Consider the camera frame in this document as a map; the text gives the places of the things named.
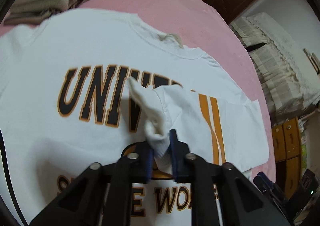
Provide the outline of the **white printed t-shirt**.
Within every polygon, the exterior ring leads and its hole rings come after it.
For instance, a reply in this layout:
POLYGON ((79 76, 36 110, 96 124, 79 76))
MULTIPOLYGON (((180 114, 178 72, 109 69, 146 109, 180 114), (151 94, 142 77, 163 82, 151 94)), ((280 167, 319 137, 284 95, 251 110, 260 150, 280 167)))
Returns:
POLYGON ((200 48, 136 14, 80 9, 1 36, 1 133, 12 188, 30 222, 94 162, 137 142, 155 152, 136 184, 133 225, 189 225, 189 184, 172 180, 169 131, 213 164, 268 161, 258 101, 200 48))

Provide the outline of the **wooden drawer cabinet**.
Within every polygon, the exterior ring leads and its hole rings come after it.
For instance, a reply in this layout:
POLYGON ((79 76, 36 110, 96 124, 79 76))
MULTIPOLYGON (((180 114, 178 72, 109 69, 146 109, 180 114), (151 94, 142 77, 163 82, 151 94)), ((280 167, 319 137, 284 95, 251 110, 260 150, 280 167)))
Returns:
POLYGON ((298 119, 293 118, 272 127, 276 183, 286 198, 298 189, 301 177, 301 136, 298 119))

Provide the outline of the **beige lace-covered furniture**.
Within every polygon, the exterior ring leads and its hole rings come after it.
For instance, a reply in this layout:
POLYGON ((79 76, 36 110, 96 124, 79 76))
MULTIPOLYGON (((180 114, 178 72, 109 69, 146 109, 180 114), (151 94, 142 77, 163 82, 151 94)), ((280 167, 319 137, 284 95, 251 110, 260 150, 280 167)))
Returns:
POLYGON ((230 29, 257 72, 272 123, 303 115, 319 105, 319 73, 301 48, 267 13, 240 17, 230 29))

